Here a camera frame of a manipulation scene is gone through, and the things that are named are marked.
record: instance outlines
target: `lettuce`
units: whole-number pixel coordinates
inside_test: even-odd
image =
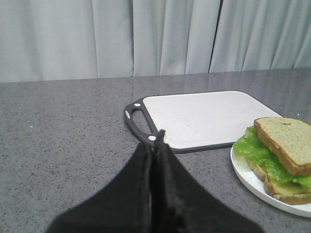
[[[279,162],[278,158],[260,141],[253,126],[233,145],[236,154],[262,167],[267,175],[280,183],[294,182],[311,188],[311,176],[294,176]]]

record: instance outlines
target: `cutting board handle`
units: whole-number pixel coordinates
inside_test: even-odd
[[[150,144],[151,146],[154,145],[154,141],[156,140],[156,136],[158,134],[158,130],[156,126],[154,125],[145,104],[143,103],[143,99],[141,98],[129,105],[127,105],[124,109],[124,117],[127,122],[127,124],[130,126],[131,130],[134,132],[134,134],[143,142],[146,142]],[[151,130],[151,134],[147,134],[143,132],[137,124],[133,120],[133,112],[135,111],[141,111],[149,125],[149,128]]]

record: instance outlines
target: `white curtain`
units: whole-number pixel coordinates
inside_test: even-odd
[[[311,1],[225,0],[210,72],[311,66]]]
[[[0,0],[0,82],[311,67],[310,48],[309,0]]]

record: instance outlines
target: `sandwich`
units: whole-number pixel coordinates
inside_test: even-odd
[[[254,121],[233,145],[263,182],[265,192],[287,204],[311,203],[311,125],[291,118]]]

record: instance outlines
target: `speckled granite countertop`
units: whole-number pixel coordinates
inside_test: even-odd
[[[160,77],[0,83],[0,232],[44,232],[102,189],[139,142],[124,107],[145,96],[243,91],[311,122],[311,68]],[[216,198],[267,233],[311,232],[311,219],[263,202],[234,173],[230,148],[178,154]]]

